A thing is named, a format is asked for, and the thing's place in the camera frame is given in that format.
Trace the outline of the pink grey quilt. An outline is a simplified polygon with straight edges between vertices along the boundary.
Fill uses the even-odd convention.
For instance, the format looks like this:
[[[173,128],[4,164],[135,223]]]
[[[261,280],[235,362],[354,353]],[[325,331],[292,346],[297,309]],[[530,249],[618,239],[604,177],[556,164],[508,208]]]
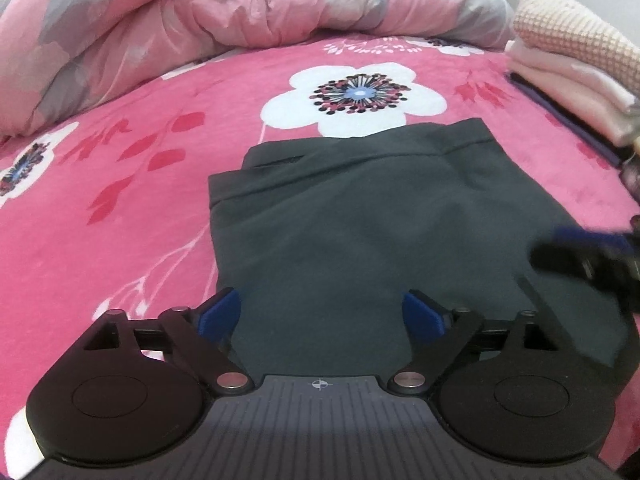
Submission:
[[[2,0],[1,133],[32,136],[233,48],[331,29],[501,49],[512,21],[506,0]]]

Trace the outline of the pink checked folded cloth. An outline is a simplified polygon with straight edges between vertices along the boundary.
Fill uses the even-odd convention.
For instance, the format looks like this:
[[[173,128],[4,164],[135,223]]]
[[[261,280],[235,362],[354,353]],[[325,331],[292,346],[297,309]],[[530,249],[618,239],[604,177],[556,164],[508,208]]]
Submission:
[[[575,0],[518,0],[516,36],[526,46],[576,58],[639,92],[639,47]]]

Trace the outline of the dark purple folded cloth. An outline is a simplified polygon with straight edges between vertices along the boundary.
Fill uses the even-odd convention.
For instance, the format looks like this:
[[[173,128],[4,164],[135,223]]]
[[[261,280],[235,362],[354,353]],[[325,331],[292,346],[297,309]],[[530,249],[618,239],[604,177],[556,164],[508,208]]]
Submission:
[[[528,96],[529,99],[532,99],[535,103],[543,107],[554,122],[566,127],[571,133],[578,136],[588,148],[591,148],[612,167],[620,168],[623,166],[623,163],[634,154],[632,148],[618,148],[615,146],[582,119],[569,112],[560,104],[555,103],[550,96],[547,96],[544,92],[527,82],[522,76],[516,73],[508,73],[506,79],[510,84],[513,84],[515,88],[518,88],[518,90]]]

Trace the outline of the light pink folded cloth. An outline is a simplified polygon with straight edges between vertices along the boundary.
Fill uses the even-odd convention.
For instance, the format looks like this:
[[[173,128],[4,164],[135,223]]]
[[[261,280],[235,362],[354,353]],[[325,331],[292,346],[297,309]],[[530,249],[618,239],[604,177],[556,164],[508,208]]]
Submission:
[[[510,40],[504,49],[511,73],[520,76],[618,148],[639,137],[639,96],[604,70],[570,56]]]

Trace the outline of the pink floral bed sheet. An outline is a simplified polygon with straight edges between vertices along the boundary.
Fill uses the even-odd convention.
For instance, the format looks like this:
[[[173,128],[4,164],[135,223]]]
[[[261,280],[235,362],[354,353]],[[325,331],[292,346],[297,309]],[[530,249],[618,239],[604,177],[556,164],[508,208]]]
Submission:
[[[1,148],[1,472],[42,460],[29,393],[100,316],[194,308],[218,284],[208,181],[268,142],[350,139],[417,124],[484,122],[573,218],[627,229],[617,170],[506,79],[506,56],[413,37],[320,36],[189,64]],[[639,445],[627,379],[602,456]]]

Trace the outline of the dark grey garment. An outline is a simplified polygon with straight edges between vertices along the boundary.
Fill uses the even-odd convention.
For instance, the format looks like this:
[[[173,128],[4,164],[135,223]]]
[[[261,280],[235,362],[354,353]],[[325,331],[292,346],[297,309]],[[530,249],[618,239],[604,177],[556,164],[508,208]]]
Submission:
[[[530,246],[573,218],[478,119],[268,142],[208,192],[218,284],[241,299],[231,347],[252,377],[390,377],[410,360],[413,289],[493,320],[540,297],[598,372],[626,382],[638,367],[612,296],[530,266]]]

